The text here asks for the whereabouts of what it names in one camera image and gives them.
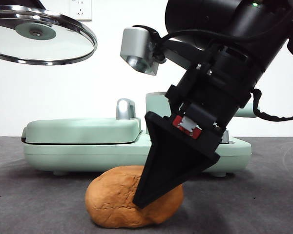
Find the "play dough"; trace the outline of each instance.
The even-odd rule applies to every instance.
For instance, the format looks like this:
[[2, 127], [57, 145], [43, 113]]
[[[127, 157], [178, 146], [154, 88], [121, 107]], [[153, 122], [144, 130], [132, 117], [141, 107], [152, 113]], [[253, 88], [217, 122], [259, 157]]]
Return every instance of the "play dough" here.
[[92, 220], [105, 228], [138, 228], [170, 218], [183, 201], [182, 185], [143, 209], [132, 203], [143, 166], [113, 168], [93, 180], [85, 194]]

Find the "gray mat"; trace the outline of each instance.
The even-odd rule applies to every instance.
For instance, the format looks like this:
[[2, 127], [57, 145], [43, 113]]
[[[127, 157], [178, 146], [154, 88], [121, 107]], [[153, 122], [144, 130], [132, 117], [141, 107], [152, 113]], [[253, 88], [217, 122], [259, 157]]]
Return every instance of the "gray mat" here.
[[165, 223], [103, 229], [84, 207], [98, 173], [56, 177], [31, 168], [18, 137], [0, 137], [0, 234], [293, 234], [293, 138], [243, 138], [247, 169], [226, 178], [199, 175]]

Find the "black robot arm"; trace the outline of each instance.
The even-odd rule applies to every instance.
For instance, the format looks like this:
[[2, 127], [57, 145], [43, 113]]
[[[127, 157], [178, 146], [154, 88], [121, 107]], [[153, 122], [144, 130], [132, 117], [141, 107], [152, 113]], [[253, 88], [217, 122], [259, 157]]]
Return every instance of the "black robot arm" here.
[[[136, 27], [149, 31], [155, 61], [168, 58], [187, 70], [167, 91], [171, 116], [145, 116], [152, 147], [133, 200], [139, 207], [218, 161], [226, 126], [251, 93], [257, 116], [293, 119], [260, 112], [255, 89], [288, 38], [293, 54], [293, 0], [169, 0], [167, 36]], [[169, 40], [175, 37], [180, 41]]]

